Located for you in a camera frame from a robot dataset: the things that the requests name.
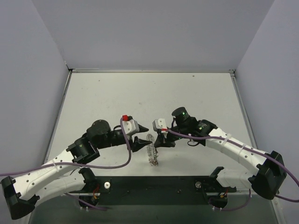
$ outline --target black joint housing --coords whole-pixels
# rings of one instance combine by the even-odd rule
[[[284,165],[281,154],[272,151],[267,154]],[[286,172],[277,164],[266,159],[263,165],[258,164],[259,171],[256,176],[248,178],[252,189],[261,197],[272,200],[286,178]]]
[[[15,180],[11,176],[7,176],[1,181],[10,216],[13,220],[16,220],[28,215],[34,210],[39,196],[34,195],[28,201],[20,199],[21,194],[15,192],[14,183]]]
[[[73,162],[87,164],[100,156],[97,149],[94,149],[87,138],[77,139],[66,151],[70,151],[74,156]]]

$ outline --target white table surface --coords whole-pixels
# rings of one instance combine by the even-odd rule
[[[131,115],[149,132],[152,121],[184,106],[191,116],[207,119],[250,145],[249,136],[229,73],[73,73],[51,146],[49,160],[80,138],[91,124],[104,119],[111,128],[123,114]],[[210,175],[217,166],[245,169],[234,160],[204,146],[189,147],[187,140],[175,148],[159,148],[159,166],[151,166],[146,147],[133,153],[120,169],[93,169],[104,176]],[[90,164],[116,166],[128,159],[125,145],[100,150]]]

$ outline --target white knob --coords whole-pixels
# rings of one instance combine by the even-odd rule
[[[110,188],[110,183],[109,183],[109,182],[106,182],[106,183],[104,184],[104,187],[105,187],[106,189],[109,189],[109,188]]]

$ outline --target white wall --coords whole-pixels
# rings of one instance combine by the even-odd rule
[[[67,75],[57,46],[31,0],[2,0],[0,173],[43,162]],[[10,222],[0,194],[0,223]]]
[[[275,0],[244,58],[236,79],[260,149],[278,151],[299,177],[299,1]],[[281,195],[299,199],[288,177]],[[284,202],[290,224],[299,204]]]
[[[70,68],[235,69],[274,0],[33,0]]]

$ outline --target cable tie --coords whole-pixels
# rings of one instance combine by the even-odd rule
[[[230,139],[231,137],[232,137],[231,134],[228,134],[228,135],[226,136],[225,140],[224,140],[224,141],[222,142],[222,144],[221,144],[221,150],[220,150],[220,152],[223,153],[224,145],[226,144],[226,142],[228,141],[228,139]]]
[[[191,134],[188,134],[189,136],[191,136]],[[192,137],[192,136],[191,136]],[[193,139],[189,139],[191,142],[194,142],[194,140]]]
[[[244,149],[245,146],[246,146],[246,144],[243,144],[242,148],[239,151],[239,154],[238,154],[238,163],[240,163],[240,154],[241,154],[241,151]]]
[[[52,160],[52,163],[53,163],[53,165],[54,165],[54,167],[56,169],[56,172],[59,173],[59,169],[57,168],[57,165],[55,164],[54,159]]]

